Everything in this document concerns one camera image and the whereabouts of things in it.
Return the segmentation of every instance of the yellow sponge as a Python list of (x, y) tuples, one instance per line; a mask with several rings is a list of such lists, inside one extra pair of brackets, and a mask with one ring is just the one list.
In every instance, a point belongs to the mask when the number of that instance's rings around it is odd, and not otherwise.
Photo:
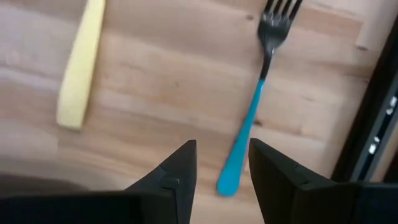
[(105, 4), (105, 0), (88, 0), (73, 44), (58, 98), (57, 123), (66, 128), (83, 125)]

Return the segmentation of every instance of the wood grain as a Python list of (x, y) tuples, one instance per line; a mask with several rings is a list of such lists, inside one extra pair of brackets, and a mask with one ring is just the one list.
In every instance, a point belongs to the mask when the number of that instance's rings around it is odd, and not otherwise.
[[(0, 170), (123, 189), (197, 139), (192, 223), (262, 223), (247, 167), (235, 198), (217, 196), (215, 183), (261, 69), (264, 4), (108, 1), (88, 114), (75, 133), (56, 125), (55, 112), (85, 1), (1, 0)], [(304, 4), (252, 131), (325, 176), (379, 56), (356, 46), (366, 10), (359, 1)]]

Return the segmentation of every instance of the metal fork head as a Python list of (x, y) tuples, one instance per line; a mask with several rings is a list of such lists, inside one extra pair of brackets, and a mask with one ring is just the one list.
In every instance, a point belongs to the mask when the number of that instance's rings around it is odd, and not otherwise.
[(258, 29), (266, 53), (273, 54), (285, 41), (301, 3), (302, 0), (268, 0)]

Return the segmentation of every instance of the blue fork handle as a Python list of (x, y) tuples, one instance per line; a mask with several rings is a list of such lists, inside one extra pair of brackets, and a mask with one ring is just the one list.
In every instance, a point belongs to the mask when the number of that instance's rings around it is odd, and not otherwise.
[(256, 116), (256, 111), (260, 103), (262, 89), (265, 79), (260, 78), (256, 91), (246, 116), (243, 126), (236, 138), (235, 144), (229, 154), (228, 160), (221, 172), (217, 183), (217, 191), (225, 197), (233, 196), (239, 189), (239, 182), (243, 170), (243, 160), (246, 154), (246, 145), (248, 143), (251, 126)]

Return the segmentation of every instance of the fork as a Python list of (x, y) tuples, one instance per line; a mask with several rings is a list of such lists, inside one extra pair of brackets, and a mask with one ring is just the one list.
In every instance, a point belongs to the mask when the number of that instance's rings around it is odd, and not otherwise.
[(302, 0), (268, 0), (261, 15), (258, 36), (264, 49), (264, 63), (248, 114), (218, 179), (217, 191), (222, 196), (233, 196), (239, 189), (249, 134), (259, 106), (272, 56), (275, 49), (287, 38), (301, 3)]

